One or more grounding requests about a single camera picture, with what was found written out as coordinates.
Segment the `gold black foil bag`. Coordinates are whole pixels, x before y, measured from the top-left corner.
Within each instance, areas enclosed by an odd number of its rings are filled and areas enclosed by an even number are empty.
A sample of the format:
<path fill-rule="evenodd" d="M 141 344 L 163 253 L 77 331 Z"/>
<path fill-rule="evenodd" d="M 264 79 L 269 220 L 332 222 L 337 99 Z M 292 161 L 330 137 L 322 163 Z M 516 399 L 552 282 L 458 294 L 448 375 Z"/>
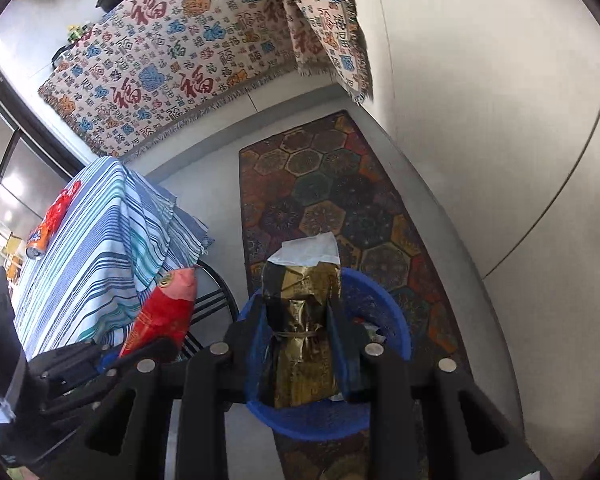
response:
<path fill-rule="evenodd" d="M 261 295 L 272 330 L 262 402 L 281 410 L 338 392 L 327 333 L 327 301 L 341 294 L 336 237 L 290 240 L 266 260 Z"/>

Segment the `red cola label wrapper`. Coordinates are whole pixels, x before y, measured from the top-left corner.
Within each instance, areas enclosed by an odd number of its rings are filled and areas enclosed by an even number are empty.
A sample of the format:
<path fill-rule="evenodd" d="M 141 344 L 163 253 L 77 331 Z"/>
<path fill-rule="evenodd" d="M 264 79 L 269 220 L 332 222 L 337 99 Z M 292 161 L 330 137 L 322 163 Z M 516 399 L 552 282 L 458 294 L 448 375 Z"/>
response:
<path fill-rule="evenodd" d="M 166 274 L 140 308 L 122 344 L 120 358 L 160 338 L 168 338 L 180 350 L 194 314 L 196 293 L 194 268 Z"/>

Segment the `crushed orange soda can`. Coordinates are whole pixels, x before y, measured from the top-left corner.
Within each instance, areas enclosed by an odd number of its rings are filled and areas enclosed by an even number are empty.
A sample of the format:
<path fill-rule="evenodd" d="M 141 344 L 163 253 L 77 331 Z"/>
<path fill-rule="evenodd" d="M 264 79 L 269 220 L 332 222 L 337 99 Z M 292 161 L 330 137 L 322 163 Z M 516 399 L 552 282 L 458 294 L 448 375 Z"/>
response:
<path fill-rule="evenodd" d="M 46 254 L 50 244 L 50 229 L 41 222 L 29 235 L 26 246 L 26 256 L 32 260 L 38 260 Z"/>

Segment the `red plastic bag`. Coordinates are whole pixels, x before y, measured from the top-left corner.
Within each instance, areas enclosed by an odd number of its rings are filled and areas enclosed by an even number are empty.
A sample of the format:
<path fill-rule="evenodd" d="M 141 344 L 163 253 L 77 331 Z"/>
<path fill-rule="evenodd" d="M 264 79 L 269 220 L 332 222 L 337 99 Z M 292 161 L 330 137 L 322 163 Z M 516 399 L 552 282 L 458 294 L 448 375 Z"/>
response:
<path fill-rule="evenodd" d="M 60 225 L 62 220 L 64 220 L 65 215 L 76 196 L 76 193 L 79 192 L 82 182 L 80 180 L 73 181 L 70 185 L 64 188 L 56 200 L 50 205 L 50 208 L 47 209 L 45 218 L 43 220 L 43 224 L 46 229 L 46 233 L 49 236 L 54 235 Z"/>

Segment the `blue plastic trash basket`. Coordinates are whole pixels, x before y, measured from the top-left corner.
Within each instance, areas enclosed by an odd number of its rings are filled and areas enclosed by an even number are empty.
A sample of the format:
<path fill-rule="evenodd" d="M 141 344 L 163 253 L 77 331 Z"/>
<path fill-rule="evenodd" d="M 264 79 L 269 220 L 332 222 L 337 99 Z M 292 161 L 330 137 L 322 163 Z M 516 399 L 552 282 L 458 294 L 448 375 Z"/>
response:
<path fill-rule="evenodd" d="M 329 339 L 329 300 L 357 334 L 403 359 L 412 353 L 396 300 L 365 274 L 324 262 L 265 263 L 261 286 L 240 314 L 262 308 L 247 356 L 247 406 L 260 422 L 296 440 L 340 439 L 370 424 L 370 407 L 356 394 L 361 370 Z"/>

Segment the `black metal chair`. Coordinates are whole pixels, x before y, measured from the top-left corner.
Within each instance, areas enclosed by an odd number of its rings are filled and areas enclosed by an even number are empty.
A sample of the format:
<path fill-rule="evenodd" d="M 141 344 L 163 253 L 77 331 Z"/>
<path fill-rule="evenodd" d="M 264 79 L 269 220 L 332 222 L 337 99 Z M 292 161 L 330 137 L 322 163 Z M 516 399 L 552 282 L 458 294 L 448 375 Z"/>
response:
<path fill-rule="evenodd" d="M 182 345 L 183 359 L 189 359 L 210 344 L 223 340 L 227 329 L 239 315 L 234 295 L 212 266 L 199 260 L 195 276 L 195 309 Z"/>

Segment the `blue striped tablecloth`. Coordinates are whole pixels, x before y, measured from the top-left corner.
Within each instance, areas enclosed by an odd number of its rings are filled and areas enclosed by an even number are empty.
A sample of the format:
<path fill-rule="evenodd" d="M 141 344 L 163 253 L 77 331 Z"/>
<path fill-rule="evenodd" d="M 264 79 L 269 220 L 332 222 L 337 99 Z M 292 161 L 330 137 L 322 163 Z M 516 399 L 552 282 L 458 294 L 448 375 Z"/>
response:
<path fill-rule="evenodd" d="M 213 242 L 173 194 L 113 157 L 74 180 L 80 187 L 59 230 L 24 264 L 12 296 L 29 359 L 84 340 L 122 344 L 158 281 L 194 266 Z"/>

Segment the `hexagon pattern floor rug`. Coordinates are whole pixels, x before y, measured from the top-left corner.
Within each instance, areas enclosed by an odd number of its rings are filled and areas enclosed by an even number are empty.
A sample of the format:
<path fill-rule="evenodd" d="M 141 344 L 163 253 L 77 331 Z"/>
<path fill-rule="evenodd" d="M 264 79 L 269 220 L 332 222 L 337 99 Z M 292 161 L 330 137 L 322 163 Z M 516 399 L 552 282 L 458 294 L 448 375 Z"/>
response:
<path fill-rule="evenodd" d="M 342 302 L 355 321 L 418 366 L 451 358 L 470 373 L 460 329 L 427 249 L 402 198 L 351 116 L 340 110 L 274 134 L 239 152 L 242 240 L 248 292 L 260 296 L 265 261 L 283 242 L 332 232 L 342 266 Z M 325 400 L 274 410 L 285 479 L 363 479 L 368 464 L 368 405 Z M 309 431 L 318 440 L 281 434 Z"/>

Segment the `small patterned fu blanket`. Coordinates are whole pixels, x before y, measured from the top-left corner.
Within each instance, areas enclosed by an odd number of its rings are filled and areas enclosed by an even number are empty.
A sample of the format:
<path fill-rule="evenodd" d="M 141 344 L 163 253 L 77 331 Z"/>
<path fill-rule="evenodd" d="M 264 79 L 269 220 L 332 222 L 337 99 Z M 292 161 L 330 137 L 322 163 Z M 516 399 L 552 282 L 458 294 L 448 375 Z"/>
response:
<path fill-rule="evenodd" d="M 283 0 L 298 71 L 330 73 L 361 104 L 372 78 L 354 0 Z"/>

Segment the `large patterned fu blanket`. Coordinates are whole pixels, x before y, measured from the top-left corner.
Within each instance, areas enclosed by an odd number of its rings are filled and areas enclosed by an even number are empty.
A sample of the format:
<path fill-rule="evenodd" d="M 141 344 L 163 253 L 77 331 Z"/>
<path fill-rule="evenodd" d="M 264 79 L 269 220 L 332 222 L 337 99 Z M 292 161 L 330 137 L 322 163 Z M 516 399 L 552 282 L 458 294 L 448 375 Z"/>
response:
<path fill-rule="evenodd" d="M 295 67 L 282 0 L 124 0 L 38 94 L 94 154 L 126 157 Z"/>

